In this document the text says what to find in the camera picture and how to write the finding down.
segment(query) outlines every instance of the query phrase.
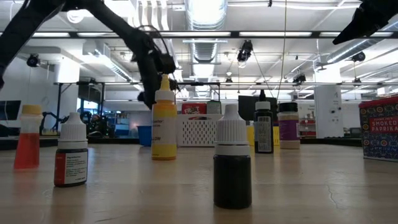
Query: spice container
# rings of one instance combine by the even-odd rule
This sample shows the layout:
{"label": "spice container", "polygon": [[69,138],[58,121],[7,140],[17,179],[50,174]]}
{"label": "spice container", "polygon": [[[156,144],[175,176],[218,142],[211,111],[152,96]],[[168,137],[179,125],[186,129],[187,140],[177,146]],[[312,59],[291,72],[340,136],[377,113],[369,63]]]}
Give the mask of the spice container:
{"label": "spice container", "polygon": [[281,149],[300,149],[300,123],[297,103],[279,105],[279,144]]}
{"label": "spice container", "polygon": [[359,105],[363,156],[398,162],[398,97]]}

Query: yellow container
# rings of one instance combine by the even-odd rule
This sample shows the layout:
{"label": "yellow container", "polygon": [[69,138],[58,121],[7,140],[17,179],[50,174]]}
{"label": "yellow container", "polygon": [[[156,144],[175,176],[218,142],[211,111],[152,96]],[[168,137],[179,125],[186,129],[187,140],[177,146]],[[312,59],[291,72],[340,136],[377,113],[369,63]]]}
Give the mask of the yellow container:
{"label": "yellow container", "polygon": [[173,160],[177,156],[177,105],[169,86],[169,76],[163,75],[162,85],[155,95],[156,104],[152,106],[153,160]]}
{"label": "yellow container", "polygon": [[279,127],[274,127],[274,146],[280,146],[279,144]]}
{"label": "yellow container", "polygon": [[248,142],[250,146],[254,147],[254,126],[246,126],[246,135],[248,136]]}

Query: black bottle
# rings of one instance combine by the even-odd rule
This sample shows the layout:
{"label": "black bottle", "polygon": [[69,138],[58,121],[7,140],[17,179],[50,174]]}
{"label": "black bottle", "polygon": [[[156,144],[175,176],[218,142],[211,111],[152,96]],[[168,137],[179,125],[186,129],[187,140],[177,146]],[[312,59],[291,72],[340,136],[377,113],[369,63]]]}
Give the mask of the black bottle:
{"label": "black bottle", "polygon": [[214,161],[214,204],[228,209],[251,205],[251,158],[246,122],[236,105],[226,105],[217,121]]}
{"label": "black bottle", "polygon": [[248,208],[251,205],[250,156],[216,154],[213,159],[214,204],[228,209]]}
{"label": "black bottle", "polygon": [[274,124],[271,104],[261,90],[254,113],[254,150],[256,153],[274,153]]}
{"label": "black bottle", "polygon": [[55,153],[54,185],[74,187],[85,184],[88,173],[86,125],[79,113],[70,113],[62,124]]}

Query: white basket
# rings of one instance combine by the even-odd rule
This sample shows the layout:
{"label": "white basket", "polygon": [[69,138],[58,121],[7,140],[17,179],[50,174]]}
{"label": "white basket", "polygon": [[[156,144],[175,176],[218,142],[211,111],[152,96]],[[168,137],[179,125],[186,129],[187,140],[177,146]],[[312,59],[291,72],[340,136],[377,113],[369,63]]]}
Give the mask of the white basket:
{"label": "white basket", "polygon": [[[207,118],[206,120],[190,118]],[[177,115],[177,145],[179,147],[214,147],[217,121],[221,114],[179,114]]]}

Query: blue bin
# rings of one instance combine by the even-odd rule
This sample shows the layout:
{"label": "blue bin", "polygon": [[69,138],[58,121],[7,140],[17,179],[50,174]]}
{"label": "blue bin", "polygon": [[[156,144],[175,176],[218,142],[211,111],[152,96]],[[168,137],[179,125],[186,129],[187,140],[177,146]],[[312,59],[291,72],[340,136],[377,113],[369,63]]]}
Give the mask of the blue bin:
{"label": "blue bin", "polygon": [[138,126],[139,144],[150,146],[152,142],[152,126]]}

